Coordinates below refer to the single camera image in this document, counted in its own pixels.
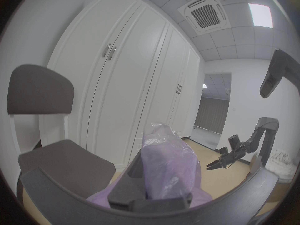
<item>silver handle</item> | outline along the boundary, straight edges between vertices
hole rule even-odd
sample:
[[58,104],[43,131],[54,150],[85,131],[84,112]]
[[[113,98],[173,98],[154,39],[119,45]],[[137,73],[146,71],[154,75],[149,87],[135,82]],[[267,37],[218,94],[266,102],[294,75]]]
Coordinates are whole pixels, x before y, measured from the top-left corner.
[[113,53],[115,52],[115,50],[117,49],[117,47],[114,47],[109,54],[108,60],[111,60],[111,58],[113,57]]
[[111,45],[111,44],[108,44],[108,45],[106,46],[106,48],[104,49],[104,52],[103,52],[103,54],[102,54],[102,57],[105,57],[105,56],[106,56],[107,51],[110,49],[110,45]]

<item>chair seat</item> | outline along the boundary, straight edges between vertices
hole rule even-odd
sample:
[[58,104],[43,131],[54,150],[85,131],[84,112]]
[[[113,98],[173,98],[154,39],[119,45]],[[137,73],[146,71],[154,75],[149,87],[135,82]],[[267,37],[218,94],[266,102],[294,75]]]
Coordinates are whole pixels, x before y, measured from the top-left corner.
[[107,187],[115,166],[71,140],[63,140],[21,154],[18,159],[23,175],[40,167],[63,187],[88,198]]

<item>vertical blind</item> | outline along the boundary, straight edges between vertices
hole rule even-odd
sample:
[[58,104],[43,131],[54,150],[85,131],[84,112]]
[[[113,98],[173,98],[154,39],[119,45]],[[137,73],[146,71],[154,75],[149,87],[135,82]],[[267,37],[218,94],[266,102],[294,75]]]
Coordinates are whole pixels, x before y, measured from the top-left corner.
[[221,134],[226,121],[228,106],[228,100],[202,97],[195,125]]

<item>white cabinet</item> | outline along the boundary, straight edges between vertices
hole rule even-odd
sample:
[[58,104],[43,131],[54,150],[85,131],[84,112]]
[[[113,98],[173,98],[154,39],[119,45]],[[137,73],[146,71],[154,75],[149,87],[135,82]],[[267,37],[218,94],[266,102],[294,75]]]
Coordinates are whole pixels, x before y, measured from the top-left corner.
[[128,164],[168,24],[161,15],[141,5],[115,41],[115,51],[108,55],[99,77],[87,149],[116,168]]
[[150,122],[178,135],[196,86],[199,56],[170,22],[140,0],[98,0],[68,26],[48,68],[68,78],[74,101],[64,115],[40,115],[42,146],[64,139],[120,171]]

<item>drawer handle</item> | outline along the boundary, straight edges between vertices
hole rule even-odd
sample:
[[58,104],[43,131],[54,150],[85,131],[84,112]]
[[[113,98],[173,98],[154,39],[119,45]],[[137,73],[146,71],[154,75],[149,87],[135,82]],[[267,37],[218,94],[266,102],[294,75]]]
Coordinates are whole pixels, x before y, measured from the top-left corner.
[[106,56],[107,51],[110,49],[110,45],[111,45],[111,44],[108,44],[108,45],[106,46],[106,48],[104,49],[104,52],[103,52],[103,54],[102,54],[102,57],[105,57],[105,56]]
[[110,51],[108,60],[111,60],[111,58],[113,57],[113,54],[114,54],[114,52],[115,52],[116,49],[117,49],[117,47],[114,47],[114,48]]

